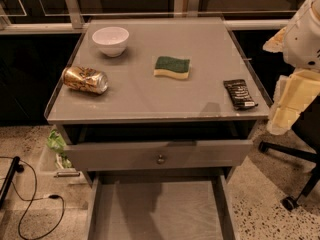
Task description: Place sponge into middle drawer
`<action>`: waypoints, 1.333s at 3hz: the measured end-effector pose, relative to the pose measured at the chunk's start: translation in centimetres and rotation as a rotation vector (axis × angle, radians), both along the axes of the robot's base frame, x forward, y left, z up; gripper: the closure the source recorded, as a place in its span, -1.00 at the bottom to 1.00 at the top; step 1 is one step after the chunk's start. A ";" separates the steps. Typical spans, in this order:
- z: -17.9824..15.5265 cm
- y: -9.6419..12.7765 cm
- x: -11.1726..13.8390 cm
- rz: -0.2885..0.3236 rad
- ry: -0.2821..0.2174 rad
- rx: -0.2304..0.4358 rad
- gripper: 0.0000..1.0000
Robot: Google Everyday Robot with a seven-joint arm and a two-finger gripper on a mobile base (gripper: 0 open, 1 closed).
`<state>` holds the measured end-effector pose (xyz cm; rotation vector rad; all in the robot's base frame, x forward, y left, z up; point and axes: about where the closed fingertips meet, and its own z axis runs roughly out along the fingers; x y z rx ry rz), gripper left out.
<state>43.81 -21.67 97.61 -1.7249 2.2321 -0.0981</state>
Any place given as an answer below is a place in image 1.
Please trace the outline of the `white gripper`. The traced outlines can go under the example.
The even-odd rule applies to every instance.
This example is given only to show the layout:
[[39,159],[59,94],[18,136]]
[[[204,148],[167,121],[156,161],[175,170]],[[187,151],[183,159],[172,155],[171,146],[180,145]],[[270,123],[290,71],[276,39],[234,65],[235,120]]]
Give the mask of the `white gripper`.
[[306,0],[263,50],[283,52],[284,61],[296,67],[291,75],[279,77],[268,117],[267,131],[283,135],[320,94],[320,0]]

